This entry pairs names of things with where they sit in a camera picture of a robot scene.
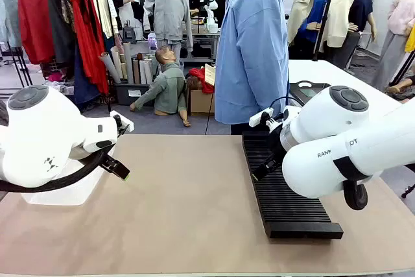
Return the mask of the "mannequin in pink top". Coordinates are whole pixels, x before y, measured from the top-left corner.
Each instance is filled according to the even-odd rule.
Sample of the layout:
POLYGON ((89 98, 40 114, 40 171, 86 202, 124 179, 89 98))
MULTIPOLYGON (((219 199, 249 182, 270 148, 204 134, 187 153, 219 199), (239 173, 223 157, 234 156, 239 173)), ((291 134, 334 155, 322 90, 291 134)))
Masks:
POLYGON ((372 80, 372 86, 385 91, 403 61, 405 46, 415 25, 415 0, 394 0, 387 15, 387 28, 379 67, 372 80))

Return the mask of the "white table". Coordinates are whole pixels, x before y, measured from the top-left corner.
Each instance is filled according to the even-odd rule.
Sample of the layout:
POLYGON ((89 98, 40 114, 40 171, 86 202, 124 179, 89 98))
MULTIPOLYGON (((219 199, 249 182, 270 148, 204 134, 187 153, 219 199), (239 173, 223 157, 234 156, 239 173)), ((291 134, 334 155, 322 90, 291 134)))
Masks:
POLYGON ((401 105, 400 102, 325 60, 289 60, 289 81, 296 83, 302 80, 356 89, 369 101, 371 116, 384 115, 401 105))

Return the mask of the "black tripod pole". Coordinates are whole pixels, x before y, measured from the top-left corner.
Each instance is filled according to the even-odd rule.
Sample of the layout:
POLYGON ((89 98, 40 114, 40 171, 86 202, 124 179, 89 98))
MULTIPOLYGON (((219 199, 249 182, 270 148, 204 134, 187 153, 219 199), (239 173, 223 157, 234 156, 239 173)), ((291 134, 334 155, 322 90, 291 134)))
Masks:
POLYGON ((323 36, 324 36, 325 27, 326 27, 326 24, 327 24, 327 19, 328 19, 328 14, 329 14, 329 8, 330 8, 330 5, 331 5, 331 1, 332 0, 327 0, 327 3, 326 3, 325 8, 324 8, 324 14, 322 16, 322 22, 321 22, 320 30, 318 31, 318 37, 317 37, 317 41, 316 41, 315 47, 314 47, 314 53, 313 53, 313 57, 312 57, 313 62, 316 62, 318 60, 318 57, 319 57, 320 48, 321 48, 322 42, 323 42, 323 36))

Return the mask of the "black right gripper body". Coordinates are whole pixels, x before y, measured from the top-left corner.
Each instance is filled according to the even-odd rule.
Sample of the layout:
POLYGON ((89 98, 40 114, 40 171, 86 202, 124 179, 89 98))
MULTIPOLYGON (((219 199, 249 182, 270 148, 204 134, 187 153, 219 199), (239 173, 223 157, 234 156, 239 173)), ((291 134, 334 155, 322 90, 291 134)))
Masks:
POLYGON ((278 126, 271 130, 268 135, 268 149, 272 153, 272 159, 276 163, 281 163, 289 151, 289 146, 285 138, 286 127, 278 126))

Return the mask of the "red cloth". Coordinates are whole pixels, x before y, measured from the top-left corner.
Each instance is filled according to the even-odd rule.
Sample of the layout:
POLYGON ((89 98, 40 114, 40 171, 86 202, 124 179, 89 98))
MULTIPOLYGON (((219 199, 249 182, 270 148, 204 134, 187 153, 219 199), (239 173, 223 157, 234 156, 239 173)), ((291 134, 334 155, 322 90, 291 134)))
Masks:
POLYGON ((189 78, 191 79, 190 89, 201 90, 203 93, 213 93, 215 88, 205 81, 205 67, 191 68, 189 70, 189 78))

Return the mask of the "grey paper roll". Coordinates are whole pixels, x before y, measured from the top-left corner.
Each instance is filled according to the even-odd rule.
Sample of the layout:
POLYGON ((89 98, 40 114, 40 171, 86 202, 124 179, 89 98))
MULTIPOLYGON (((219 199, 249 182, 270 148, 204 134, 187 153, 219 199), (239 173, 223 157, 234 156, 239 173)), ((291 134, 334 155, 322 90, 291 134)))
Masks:
POLYGON ((104 65, 106 66, 106 69, 108 70, 111 78, 114 80, 114 82, 116 84, 120 84, 121 83, 121 79, 120 76, 115 68, 115 65, 109 55, 109 53, 107 52, 103 52, 100 56, 99 56, 100 60, 104 63, 104 65))

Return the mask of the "dark grey cloth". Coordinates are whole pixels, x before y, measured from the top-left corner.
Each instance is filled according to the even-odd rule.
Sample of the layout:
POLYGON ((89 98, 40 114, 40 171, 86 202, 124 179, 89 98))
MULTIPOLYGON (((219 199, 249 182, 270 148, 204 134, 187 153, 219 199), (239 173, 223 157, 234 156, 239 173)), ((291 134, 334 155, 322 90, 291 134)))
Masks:
POLYGON ((0 125, 1 126, 8 126, 9 118, 8 112, 6 109, 6 104, 0 100, 0 125))

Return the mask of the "black device with screen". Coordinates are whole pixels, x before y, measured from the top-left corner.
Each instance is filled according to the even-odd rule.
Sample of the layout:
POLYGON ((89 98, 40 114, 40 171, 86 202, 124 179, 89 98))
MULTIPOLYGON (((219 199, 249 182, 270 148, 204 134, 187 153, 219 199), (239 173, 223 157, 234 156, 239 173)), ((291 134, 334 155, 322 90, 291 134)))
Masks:
POLYGON ((331 87, 327 83, 315 83, 308 80, 290 83, 290 95, 295 98, 301 106, 306 104, 323 89, 331 87))

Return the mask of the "person's right forearm blue sleeve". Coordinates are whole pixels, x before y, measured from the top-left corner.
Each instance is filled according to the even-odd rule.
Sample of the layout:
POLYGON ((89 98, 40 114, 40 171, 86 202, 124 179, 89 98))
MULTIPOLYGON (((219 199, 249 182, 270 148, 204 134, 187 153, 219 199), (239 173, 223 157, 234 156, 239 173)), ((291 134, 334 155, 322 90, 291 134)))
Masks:
POLYGON ((246 73, 258 112, 269 106, 274 106, 275 110, 285 107, 285 97, 289 93, 287 59, 256 60, 246 73))

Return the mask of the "dark storage bin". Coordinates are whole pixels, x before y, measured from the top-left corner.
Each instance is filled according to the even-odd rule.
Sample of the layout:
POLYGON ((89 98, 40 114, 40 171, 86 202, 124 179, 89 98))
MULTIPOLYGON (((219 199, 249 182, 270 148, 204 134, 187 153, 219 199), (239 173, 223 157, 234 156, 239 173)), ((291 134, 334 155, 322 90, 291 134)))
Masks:
POLYGON ((130 106, 144 95, 148 89, 148 84, 115 84, 118 103, 124 106, 130 106))

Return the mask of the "mannequin in grey hoodie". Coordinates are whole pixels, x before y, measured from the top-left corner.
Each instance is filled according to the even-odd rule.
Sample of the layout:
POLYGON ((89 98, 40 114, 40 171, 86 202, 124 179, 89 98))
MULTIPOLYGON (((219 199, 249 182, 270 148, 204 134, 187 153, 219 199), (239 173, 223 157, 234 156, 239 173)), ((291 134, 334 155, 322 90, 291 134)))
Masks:
POLYGON ((187 51, 193 50, 189 0, 145 0, 144 8, 154 18, 154 33, 159 47, 169 47, 179 58, 185 36, 187 51))

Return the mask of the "clear plastic box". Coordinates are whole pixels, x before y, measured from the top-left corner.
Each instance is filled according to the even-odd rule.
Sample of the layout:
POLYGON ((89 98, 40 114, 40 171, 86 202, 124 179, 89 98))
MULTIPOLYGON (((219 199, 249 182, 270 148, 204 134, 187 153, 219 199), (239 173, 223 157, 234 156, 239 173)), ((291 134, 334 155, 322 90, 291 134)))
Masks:
POLYGON ((98 166, 88 176, 78 182, 52 191, 40 193, 20 193, 29 204, 44 206, 80 206, 94 192, 97 184, 106 171, 98 166))

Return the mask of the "beige paper roll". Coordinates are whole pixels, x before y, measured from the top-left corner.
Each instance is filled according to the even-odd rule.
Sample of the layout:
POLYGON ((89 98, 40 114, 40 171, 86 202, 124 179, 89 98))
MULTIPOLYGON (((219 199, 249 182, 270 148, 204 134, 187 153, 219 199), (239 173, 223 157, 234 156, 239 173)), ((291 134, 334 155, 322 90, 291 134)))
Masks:
POLYGON ((114 63, 114 66, 117 70, 119 78, 123 79, 124 77, 123 77, 123 71, 122 71, 122 67, 121 67, 120 54, 119 54, 119 50, 116 46, 113 46, 111 48, 111 54, 112 54, 113 63, 114 63))

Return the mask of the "beige paper bag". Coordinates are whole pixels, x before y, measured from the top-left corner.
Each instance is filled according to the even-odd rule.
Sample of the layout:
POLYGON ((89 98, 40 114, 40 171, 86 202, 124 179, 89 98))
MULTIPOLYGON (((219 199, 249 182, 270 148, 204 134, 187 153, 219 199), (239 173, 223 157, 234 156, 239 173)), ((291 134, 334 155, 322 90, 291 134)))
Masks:
POLYGON ((209 64, 205 64, 204 66, 204 81, 206 84, 210 86, 215 85, 215 78, 216 78, 216 68, 215 66, 211 66, 209 64))

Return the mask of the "half mannequin green jacket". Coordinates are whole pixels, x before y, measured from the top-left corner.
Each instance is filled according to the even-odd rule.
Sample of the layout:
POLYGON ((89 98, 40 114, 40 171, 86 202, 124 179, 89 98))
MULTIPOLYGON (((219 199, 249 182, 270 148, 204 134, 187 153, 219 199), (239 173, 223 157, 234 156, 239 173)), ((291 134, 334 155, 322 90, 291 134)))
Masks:
POLYGON ((140 110, 146 103, 154 101, 156 115, 179 114, 184 126, 190 127, 185 101, 187 84, 176 56, 171 49, 163 46, 156 50, 155 57, 161 73, 150 84, 147 92, 130 105, 130 110, 140 110))

